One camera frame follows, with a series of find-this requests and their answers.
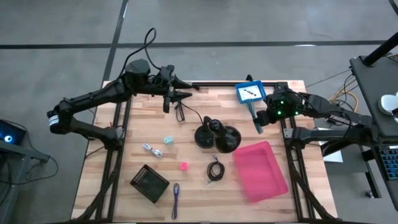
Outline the black square mesh basket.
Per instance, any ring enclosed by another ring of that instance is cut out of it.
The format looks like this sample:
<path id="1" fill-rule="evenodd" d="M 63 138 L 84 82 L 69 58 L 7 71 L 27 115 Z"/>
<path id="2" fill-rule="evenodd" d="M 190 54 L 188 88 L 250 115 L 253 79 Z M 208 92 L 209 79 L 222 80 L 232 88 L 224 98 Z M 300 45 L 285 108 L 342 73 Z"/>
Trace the black square mesh basket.
<path id="1" fill-rule="evenodd" d="M 144 164 L 130 181 L 130 185 L 152 203 L 157 203 L 170 182 L 147 164 Z"/>

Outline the white card in basket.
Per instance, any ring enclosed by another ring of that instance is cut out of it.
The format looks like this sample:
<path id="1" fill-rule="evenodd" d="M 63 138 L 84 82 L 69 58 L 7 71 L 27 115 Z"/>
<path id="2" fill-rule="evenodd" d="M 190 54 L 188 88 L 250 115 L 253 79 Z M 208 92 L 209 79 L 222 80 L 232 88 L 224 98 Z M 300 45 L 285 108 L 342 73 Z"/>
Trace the white card in basket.
<path id="1" fill-rule="evenodd" d="M 244 91 L 244 89 L 255 93 L 256 96 L 250 95 L 248 92 Z M 242 99 L 242 101 L 255 100 L 262 96 L 261 91 L 257 85 L 245 86 L 245 87 L 238 88 L 238 94 L 239 94 L 240 98 Z"/>

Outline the green toothbrush pack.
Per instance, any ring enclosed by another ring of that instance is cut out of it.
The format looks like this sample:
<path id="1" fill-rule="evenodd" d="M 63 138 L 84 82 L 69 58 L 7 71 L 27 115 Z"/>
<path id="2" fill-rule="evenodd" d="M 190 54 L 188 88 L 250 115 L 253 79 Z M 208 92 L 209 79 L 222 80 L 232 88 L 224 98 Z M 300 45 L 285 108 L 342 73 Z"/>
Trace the green toothbrush pack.
<path id="1" fill-rule="evenodd" d="M 250 112 L 250 114 L 252 116 L 252 120 L 253 120 L 253 123 L 254 123 L 254 126 L 256 128 L 257 133 L 258 134 L 262 134 L 263 133 L 262 126 L 259 123 L 256 122 L 257 115 L 256 115 L 256 112 L 255 112 L 253 103 L 251 101 L 248 101 L 246 103 L 246 107 L 248 108 L 248 110 L 249 110 L 249 112 Z"/>

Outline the black device with blue light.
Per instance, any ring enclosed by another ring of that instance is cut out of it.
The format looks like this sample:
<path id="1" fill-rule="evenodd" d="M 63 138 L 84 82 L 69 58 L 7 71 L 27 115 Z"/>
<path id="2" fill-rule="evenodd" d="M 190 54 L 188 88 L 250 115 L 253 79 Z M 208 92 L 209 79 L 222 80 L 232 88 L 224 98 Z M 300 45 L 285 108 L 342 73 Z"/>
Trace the black device with blue light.
<path id="1" fill-rule="evenodd" d="M 0 120 L 0 140 L 9 144 L 20 146 L 26 131 L 12 124 Z"/>

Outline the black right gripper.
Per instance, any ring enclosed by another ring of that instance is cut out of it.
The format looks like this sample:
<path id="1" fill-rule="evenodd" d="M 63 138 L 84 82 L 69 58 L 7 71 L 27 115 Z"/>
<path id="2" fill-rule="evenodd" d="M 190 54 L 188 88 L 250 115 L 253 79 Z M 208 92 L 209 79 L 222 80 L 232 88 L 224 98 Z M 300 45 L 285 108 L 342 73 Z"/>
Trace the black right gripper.
<path id="1" fill-rule="evenodd" d="M 255 123 L 260 126 L 274 124 L 299 114 L 297 107 L 300 104 L 300 96 L 286 86 L 275 89 L 273 94 L 264 98 L 264 102 L 267 105 L 266 110 L 256 112 Z"/>

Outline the black keyboard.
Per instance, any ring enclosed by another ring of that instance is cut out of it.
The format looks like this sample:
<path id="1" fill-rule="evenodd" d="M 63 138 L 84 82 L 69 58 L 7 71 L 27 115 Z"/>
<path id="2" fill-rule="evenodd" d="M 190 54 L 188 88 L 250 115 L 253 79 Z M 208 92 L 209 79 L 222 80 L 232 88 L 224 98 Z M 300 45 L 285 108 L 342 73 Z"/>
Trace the black keyboard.
<path id="1" fill-rule="evenodd" d="M 398 180 L 398 145 L 381 146 L 382 171 L 388 180 Z"/>

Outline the black aluminium table frame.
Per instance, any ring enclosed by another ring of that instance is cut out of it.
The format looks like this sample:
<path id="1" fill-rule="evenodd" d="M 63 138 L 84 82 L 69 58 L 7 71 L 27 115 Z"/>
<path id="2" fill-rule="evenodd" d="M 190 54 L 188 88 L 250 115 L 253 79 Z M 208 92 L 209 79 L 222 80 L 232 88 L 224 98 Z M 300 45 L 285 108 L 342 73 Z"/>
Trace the black aluminium table frame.
<path id="1" fill-rule="evenodd" d="M 258 203 L 250 203 L 241 189 L 231 154 L 199 148 L 194 133 L 200 118 L 209 116 L 237 128 L 242 145 L 270 143 L 285 180 L 289 180 L 287 151 L 280 123 L 266 126 L 258 134 L 249 111 L 238 102 L 234 81 L 201 81 L 185 100 L 185 121 L 178 122 L 173 111 L 164 113 L 160 96 L 138 95 L 130 105 L 107 103 L 98 107 L 95 125 L 124 127 L 126 140 L 122 153 L 102 149 L 102 143 L 89 143 L 84 157 L 72 217 L 79 217 L 99 192 L 103 174 L 121 159 L 118 183 L 104 198 L 94 218 L 107 222 L 170 222 L 172 207 L 177 205 L 177 221 L 211 224 L 216 222 L 295 222 L 299 215 L 308 217 L 307 201 L 299 187 L 288 183 L 288 192 Z M 164 138 L 172 136 L 173 144 Z M 187 162 L 188 170 L 180 170 Z M 147 164 L 171 184 L 180 185 L 174 201 L 168 187 L 157 203 L 152 203 L 130 185 L 141 167 Z"/>

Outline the white paper sheet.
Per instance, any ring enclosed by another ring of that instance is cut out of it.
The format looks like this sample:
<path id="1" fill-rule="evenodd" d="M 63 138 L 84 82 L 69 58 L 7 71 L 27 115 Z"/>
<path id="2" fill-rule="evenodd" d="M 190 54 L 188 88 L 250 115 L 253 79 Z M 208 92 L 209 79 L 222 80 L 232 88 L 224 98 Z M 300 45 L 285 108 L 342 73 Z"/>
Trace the white paper sheet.
<path id="1" fill-rule="evenodd" d="M 319 141 L 318 142 L 320 146 L 324 145 L 326 141 Z M 323 157 L 324 162 L 337 162 L 337 163 L 343 163 L 343 156 L 341 151 L 334 152 L 328 156 Z"/>

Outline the black metal stand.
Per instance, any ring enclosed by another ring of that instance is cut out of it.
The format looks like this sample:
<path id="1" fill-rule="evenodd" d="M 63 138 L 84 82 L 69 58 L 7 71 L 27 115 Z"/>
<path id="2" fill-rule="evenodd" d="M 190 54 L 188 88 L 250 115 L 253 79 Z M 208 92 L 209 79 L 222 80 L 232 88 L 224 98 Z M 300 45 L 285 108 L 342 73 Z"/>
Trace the black metal stand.
<path id="1" fill-rule="evenodd" d="M 41 152 L 36 152 L 31 149 L 26 149 L 22 146 L 9 144 L 4 141 L 0 141 L 0 152 L 7 152 L 9 154 L 16 155 L 19 159 L 17 167 L 14 168 L 13 181 L 15 184 L 8 184 L 10 191 L 6 196 L 4 203 L 0 206 L 0 224 L 7 224 L 11 213 L 16 205 L 17 196 L 19 194 L 19 183 L 22 183 L 25 177 L 25 172 L 29 168 L 31 159 L 37 159 L 40 162 L 47 163 L 49 156 Z"/>

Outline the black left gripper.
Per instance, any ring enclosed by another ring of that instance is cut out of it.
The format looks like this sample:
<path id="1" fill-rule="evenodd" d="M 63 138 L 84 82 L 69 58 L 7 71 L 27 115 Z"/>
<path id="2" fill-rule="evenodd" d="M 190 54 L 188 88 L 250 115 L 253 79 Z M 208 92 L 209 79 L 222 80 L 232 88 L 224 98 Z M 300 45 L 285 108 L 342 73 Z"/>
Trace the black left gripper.
<path id="1" fill-rule="evenodd" d="M 165 91 L 165 93 L 162 93 L 162 96 L 164 97 L 164 104 L 163 104 L 164 113 L 169 113 L 170 110 L 169 89 L 171 84 L 171 76 L 174 72 L 174 68 L 175 67 L 173 65 L 161 67 L 157 75 L 149 76 L 149 83 L 151 86 L 155 88 L 160 88 Z M 196 90 L 200 89 L 199 86 L 193 85 L 192 83 L 184 82 L 177 77 L 175 77 L 172 80 L 172 86 L 175 89 L 191 89 L 191 88 L 194 88 Z M 181 101 L 191 96 L 192 94 L 189 92 L 173 91 L 172 101 L 173 102 Z"/>

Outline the small blue plastic basket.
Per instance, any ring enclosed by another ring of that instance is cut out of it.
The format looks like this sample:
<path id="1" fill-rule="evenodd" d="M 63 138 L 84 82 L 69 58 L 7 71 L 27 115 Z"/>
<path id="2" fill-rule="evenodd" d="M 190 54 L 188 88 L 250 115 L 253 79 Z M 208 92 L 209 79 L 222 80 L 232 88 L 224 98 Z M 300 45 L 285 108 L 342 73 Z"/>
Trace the small blue plastic basket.
<path id="1" fill-rule="evenodd" d="M 252 85 L 257 85 L 257 86 L 259 87 L 262 96 L 261 96 L 260 98 L 258 98 L 258 99 L 255 99 L 255 100 L 246 100 L 246 101 L 242 101 L 242 99 L 240 98 L 240 96 L 239 96 L 239 94 L 238 94 L 238 88 L 245 87 L 245 86 L 252 86 Z M 264 87 L 263 87 L 262 82 L 261 82 L 260 80 L 252 81 L 252 82 L 239 83 L 239 84 L 235 85 L 235 88 L 236 88 L 236 94 L 237 94 L 237 96 L 238 96 L 238 100 L 239 100 L 239 102 L 240 102 L 241 104 L 247 103 L 248 101 L 251 101 L 251 102 L 261 101 L 261 100 L 263 100 L 263 99 L 265 98 L 265 96 L 266 96 Z"/>

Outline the black gooseneck desk lamp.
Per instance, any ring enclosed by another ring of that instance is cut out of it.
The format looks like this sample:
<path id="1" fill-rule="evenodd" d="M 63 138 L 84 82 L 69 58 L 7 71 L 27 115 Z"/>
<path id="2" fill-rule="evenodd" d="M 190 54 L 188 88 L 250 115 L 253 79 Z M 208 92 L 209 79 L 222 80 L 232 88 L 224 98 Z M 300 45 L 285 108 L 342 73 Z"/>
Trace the black gooseneck desk lamp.
<path id="1" fill-rule="evenodd" d="M 195 131 L 194 140 L 203 149 L 216 147 L 218 152 L 228 154 L 239 147 L 242 137 L 236 128 L 205 116 L 203 124 Z"/>

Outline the white rounded device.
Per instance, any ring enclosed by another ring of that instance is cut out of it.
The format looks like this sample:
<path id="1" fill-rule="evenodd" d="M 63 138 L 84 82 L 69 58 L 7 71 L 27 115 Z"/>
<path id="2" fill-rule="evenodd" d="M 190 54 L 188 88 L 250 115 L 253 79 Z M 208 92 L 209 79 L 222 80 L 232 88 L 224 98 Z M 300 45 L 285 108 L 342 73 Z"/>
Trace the white rounded device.
<path id="1" fill-rule="evenodd" d="M 398 92 L 394 95 L 382 95 L 378 100 L 380 112 L 386 115 L 393 115 L 393 111 L 398 109 Z"/>

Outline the black pole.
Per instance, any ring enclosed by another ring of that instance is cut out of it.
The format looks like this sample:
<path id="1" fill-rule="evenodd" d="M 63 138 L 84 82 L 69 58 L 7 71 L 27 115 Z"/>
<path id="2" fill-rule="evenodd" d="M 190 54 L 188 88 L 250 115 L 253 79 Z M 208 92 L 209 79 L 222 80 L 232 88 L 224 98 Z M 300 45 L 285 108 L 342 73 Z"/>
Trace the black pole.
<path id="1" fill-rule="evenodd" d="M 375 62 L 377 62 L 382 56 L 385 56 L 390 50 L 398 45 L 398 32 L 396 32 L 392 37 L 387 39 L 383 44 L 381 44 L 376 50 L 371 52 L 368 56 L 362 59 L 362 63 L 371 67 Z"/>

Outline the black side table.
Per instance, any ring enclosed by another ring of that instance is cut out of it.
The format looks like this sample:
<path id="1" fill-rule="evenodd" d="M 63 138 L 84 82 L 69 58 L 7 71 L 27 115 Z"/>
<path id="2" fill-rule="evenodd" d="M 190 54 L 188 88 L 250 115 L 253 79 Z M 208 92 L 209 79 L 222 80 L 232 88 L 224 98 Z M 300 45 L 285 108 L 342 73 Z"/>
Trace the black side table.
<path id="1" fill-rule="evenodd" d="M 371 67 L 365 66 L 360 57 L 351 58 L 349 62 L 371 117 L 378 129 L 378 139 L 371 149 L 392 204 L 395 210 L 398 211 L 398 180 L 388 180 L 386 178 L 382 171 L 381 157 L 379 155 L 381 146 L 398 145 L 398 122 L 393 116 L 380 112 L 378 107 L 378 100 L 382 95 L 394 95 L 398 92 L 398 62 L 386 57 L 380 58 Z"/>

